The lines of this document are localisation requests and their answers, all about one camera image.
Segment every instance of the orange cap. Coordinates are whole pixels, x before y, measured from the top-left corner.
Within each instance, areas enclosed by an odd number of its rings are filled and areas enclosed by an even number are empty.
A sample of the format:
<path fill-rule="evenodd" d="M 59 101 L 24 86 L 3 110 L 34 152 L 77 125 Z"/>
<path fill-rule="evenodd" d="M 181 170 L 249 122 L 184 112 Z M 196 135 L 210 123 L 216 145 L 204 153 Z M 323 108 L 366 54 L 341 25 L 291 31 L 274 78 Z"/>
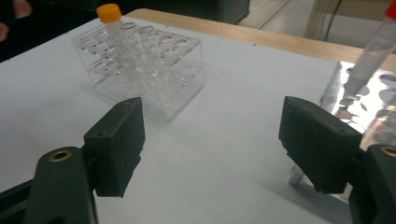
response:
<path fill-rule="evenodd" d="M 96 14 L 103 23 L 111 23 L 121 19 L 121 11 L 117 4 L 105 4 L 96 9 Z"/>

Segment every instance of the rack hole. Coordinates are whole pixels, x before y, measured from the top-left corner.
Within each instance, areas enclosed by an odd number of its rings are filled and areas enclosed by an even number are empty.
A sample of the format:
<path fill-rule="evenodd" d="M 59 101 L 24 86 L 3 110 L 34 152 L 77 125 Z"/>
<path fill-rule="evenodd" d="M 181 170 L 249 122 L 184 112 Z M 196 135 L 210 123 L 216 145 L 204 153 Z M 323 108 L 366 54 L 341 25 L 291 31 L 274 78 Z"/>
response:
<path fill-rule="evenodd" d="M 170 35 L 167 35 L 167 36 L 164 36 L 161 40 L 160 40 L 160 42 L 162 42 L 162 43 L 169 43 L 169 42 L 171 42 L 172 41 L 172 36 L 170 36 Z"/>
<path fill-rule="evenodd" d="M 82 40 L 82 44 L 83 45 L 91 45 L 91 44 L 93 44 L 95 41 L 93 40 L 93 39 L 91 39 L 91 38 L 89 38 L 89 39 L 83 39 Z"/>
<path fill-rule="evenodd" d="M 344 90 L 353 94 L 355 94 L 355 90 L 359 90 L 358 95 L 361 96 L 366 96 L 370 93 L 370 90 L 367 88 L 367 86 L 362 86 L 361 84 L 355 82 L 347 82 L 344 84 Z"/>
<path fill-rule="evenodd" d="M 390 90 L 384 90 L 384 91 L 380 91 L 378 95 L 379 95 L 379 98 L 381 98 L 381 100 L 383 102 L 391 103 L 392 99 L 396 95 L 396 92 L 390 91 Z"/>
<path fill-rule="evenodd" d="M 182 39 L 177 41 L 176 46 L 182 48 L 182 47 L 186 47 L 189 44 L 188 40 Z"/>
<path fill-rule="evenodd" d="M 396 88 L 396 76 L 391 74 L 385 74 L 379 77 L 379 79 L 387 86 Z"/>
<path fill-rule="evenodd" d="M 148 33 L 148 32 L 150 32 L 152 30 L 154 30 L 154 28 L 152 26 L 144 26 L 144 27 L 139 29 L 139 34 L 145 34 L 145 33 Z"/>
<path fill-rule="evenodd" d="M 361 108 L 362 108 L 364 111 L 367 111 L 367 106 L 364 105 L 364 104 L 362 104 L 362 103 L 361 103 Z"/>
<path fill-rule="evenodd" d="M 173 56 L 173 55 L 177 54 L 177 49 L 167 49 L 167 50 L 165 51 L 165 54 L 166 54 L 167 56 Z"/>
<path fill-rule="evenodd" d="M 353 105 L 353 102 L 354 102 L 354 100 L 345 98 L 345 99 L 342 99 L 339 104 L 340 104 L 340 106 L 349 106 L 349 105 Z"/>
<path fill-rule="evenodd" d="M 101 41 L 101 42 L 99 42 L 97 44 L 94 44 L 93 47 L 96 48 L 96 49 L 100 49 L 100 48 L 106 47 L 106 44 L 103 41 Z"/>
<path fill-rule="evenodd" d="M 126 22 L 121 26 L 122 30 L 129 30 L 132 29 L 136 26 L 136 24 L 134 24 L 134 22 Z"/>

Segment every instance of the test tube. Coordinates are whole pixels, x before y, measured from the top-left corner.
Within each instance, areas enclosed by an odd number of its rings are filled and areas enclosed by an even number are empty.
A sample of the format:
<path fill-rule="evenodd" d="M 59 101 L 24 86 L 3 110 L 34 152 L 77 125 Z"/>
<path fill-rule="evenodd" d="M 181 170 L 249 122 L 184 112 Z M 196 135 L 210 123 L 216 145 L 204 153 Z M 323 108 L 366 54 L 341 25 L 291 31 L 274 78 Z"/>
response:
<path fill-rule="evenodd" d="M 345 85 L 346 92 L 351 95 L 358 94 L 395 49 L 396 0 L 393 0 L 376 35 L 366 46 L 355 66 L 349 71 L 349 78 Z"/>
<path fill-rule="evenodd" d="M 120 8 L 116 4 L 102 5 L 96 9 L 100 21 L 105 25 L 108 33 L 108 41 L 113 45 L 115 62 L 120 71 L 118 74 L 119 81 L 125 82 L 124 77 L 128 79 L 137 95 L 142 94 L 142 85 L 140 77 L 136 72 L 136 62 L 133 57 L 133 50 L 128 44 L 125 32 L 122 29 Z"/>

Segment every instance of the floor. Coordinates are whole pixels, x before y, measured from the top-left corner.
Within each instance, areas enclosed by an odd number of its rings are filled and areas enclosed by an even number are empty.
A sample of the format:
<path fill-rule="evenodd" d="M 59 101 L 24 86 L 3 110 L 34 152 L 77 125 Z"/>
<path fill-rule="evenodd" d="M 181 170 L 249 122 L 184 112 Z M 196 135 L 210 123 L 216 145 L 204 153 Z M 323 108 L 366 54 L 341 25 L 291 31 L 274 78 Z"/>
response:
<path fill-rule="evenodd" d="M 249 14 L 239 25 L 261 29 L 290 0 L 249 0 Z"/>
<path fill-rule="evenodd" d="M 261 29 L 304 37 L 314 3 L 315 0 L 289 0 Z M 323 33 L 326 33 L 330 16 L 323 22 Z M 329 32 L 328 42 L 364 48 L 379 24 L 380 21 L 336 16 Z"/>

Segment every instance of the white table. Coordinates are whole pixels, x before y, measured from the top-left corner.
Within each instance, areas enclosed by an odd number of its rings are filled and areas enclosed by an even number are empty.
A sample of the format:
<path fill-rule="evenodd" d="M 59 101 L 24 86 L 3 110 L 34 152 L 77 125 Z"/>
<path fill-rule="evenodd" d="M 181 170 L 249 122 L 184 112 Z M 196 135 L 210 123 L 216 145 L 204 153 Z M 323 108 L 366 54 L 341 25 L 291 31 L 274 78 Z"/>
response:
<path fill-rule="evenodd" d="M 148 21 L 202 38 L 205 87 L 171 122 L 146 116 L 147 141 L 123 199 L 96 198 L 101 223 L 350 223 L 348 207 L 288 184 L 277 139 L 283 98 L 317 102 L 336 63 Z M 116 101 L 92 85 L 71 40 L 92 21 L 0 63 L 0 191 L 82 136 Z"/>

